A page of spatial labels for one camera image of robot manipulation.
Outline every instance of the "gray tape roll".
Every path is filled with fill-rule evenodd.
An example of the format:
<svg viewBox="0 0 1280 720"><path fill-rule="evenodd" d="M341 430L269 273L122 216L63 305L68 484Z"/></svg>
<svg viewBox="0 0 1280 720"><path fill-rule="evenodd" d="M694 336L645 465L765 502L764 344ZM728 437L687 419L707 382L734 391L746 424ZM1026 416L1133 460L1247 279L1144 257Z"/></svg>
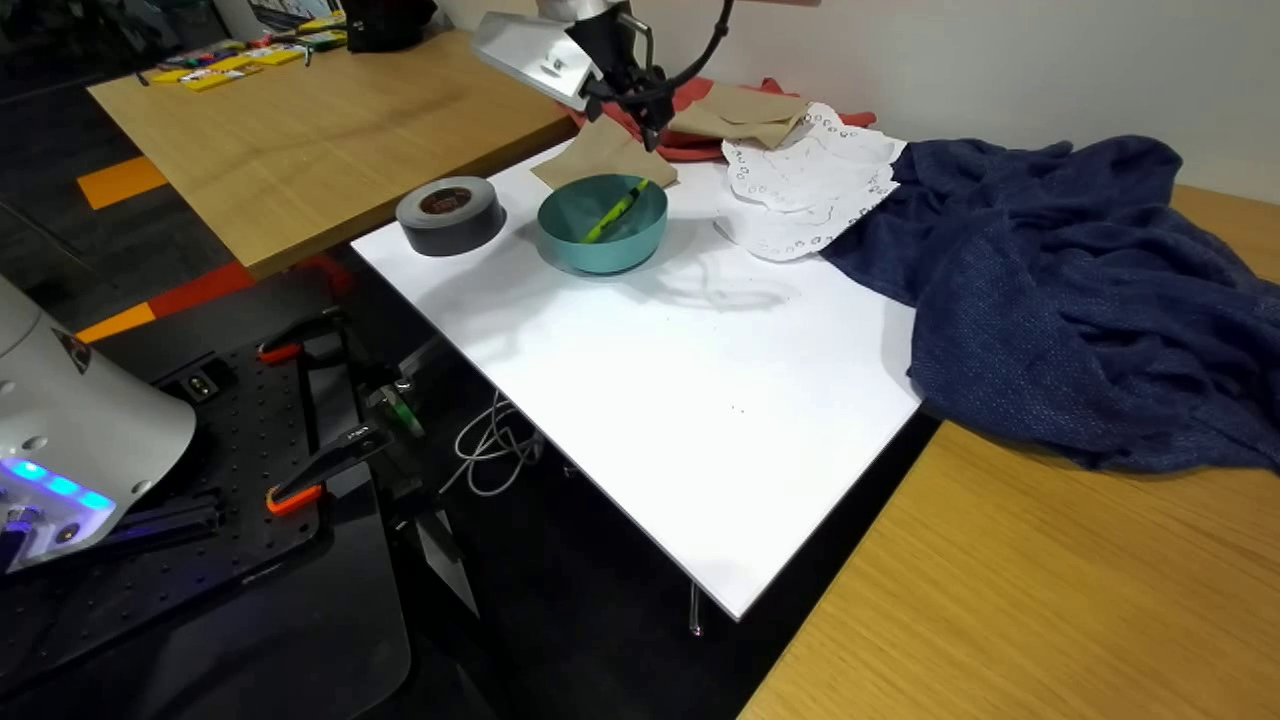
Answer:
<svg viewBox="0 0 1280 720"><path fill-rule="evenodd" d="M507 211L489 181L460 177L410 192L396 206L396 219L413 250L443 258L493 240L507 222Z"/></svg>

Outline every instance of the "dark blue fabric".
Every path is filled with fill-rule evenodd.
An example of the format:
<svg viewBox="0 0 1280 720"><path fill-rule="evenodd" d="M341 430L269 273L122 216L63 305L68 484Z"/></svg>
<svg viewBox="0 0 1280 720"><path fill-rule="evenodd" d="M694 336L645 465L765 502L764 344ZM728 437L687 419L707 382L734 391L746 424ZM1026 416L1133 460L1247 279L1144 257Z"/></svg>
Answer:
<svg viewBox="0 0 1280 720"><path fill-rule="evenodd" d="M1169 208L1180 165L1144 137L911 143L823 255L916 307L946 418L1085 468L1280 470L1280 288Z"/></svg>

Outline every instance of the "black cable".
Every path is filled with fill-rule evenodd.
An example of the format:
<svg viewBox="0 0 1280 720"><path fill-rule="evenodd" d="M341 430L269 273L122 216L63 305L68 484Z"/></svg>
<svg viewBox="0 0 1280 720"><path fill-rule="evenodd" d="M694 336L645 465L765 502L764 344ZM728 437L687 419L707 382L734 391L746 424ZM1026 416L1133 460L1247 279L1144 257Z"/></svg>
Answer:
<svg viewBox="0 0 1280 720"><path fill-rule="evenodd" d="M641 105L652 100L658 100L666 97L676 91L680 86L694 79L698 73L703 70L707 61L712 59L712 54L719 46L719 41L728 35L728 15L733 10L733 0L724 0L724 5L721 6L721 17L716 20L716 28L712 31L712 38L707 42L707 49L703 54L698 56L687 68L680 72L676 77L663 82L658 87L652 87L649 90L636 92L634 95L617 95L612 94L609 97L600 97L605 102L617 102L618 105Z"/></svg>

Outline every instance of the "wooden table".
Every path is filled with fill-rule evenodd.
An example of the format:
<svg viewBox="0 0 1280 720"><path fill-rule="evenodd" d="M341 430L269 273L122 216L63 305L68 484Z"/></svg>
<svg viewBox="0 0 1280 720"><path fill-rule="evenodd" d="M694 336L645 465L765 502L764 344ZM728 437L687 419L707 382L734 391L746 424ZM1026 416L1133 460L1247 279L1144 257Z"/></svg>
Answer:
<svg viewBox="0 0 1280 720"><path fill-rule="evenodd" d="M573 133L457 31L204 92L133 77L90 92L256 277L385 224L425 182L488 176Z"/></svg>
<svg viewBox="0 0 1280 720"><path fill-rule="evenodd" d="M1174 205L1280 279L1280 208ZM1087 473L943 424L742 717L1274 717L1280 478Z"/></svg>

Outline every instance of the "red cloth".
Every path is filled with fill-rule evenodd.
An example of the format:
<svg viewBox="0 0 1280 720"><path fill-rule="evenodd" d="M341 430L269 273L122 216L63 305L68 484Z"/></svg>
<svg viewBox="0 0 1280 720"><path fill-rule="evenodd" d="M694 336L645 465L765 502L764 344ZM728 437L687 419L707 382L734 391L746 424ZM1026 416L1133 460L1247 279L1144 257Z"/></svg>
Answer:
<svg viewBox="0 0 1280 720"><path fill-rule="evenodd" d="M712 91L712 85L714 81L709 81L703 77L695 77L694 79L686 82L680 88L676 90L676 96L673 104L676 111L681 111L690 106L695 100L701 100L707 97L707 94ZM796 96L795 92L782 92L782 86L778 81L768 77L760 83L760 87L753 87L751 90L759 90L760 92L771 92L773 95L790 95ZM586 115L576 110L568 110L570 117L577 123L577 127L582 127L586 123ZM640 126L631 119L631 115L626 113L622 108L618 108L616 102L609 102L604 106L604 114L617 120L617 123L631 133L631 137L640 140ZM876 122L876 113L841 113L840 119L845 120L846 126L858 126L860 128L868 127ZM658 155L662 155L671 163L696 163L700 160L714 160L722 158L721 154L721 138L707 137L701 135L690 135L687 132L667 131L662 136L662 145L658 146Z"/></svg>

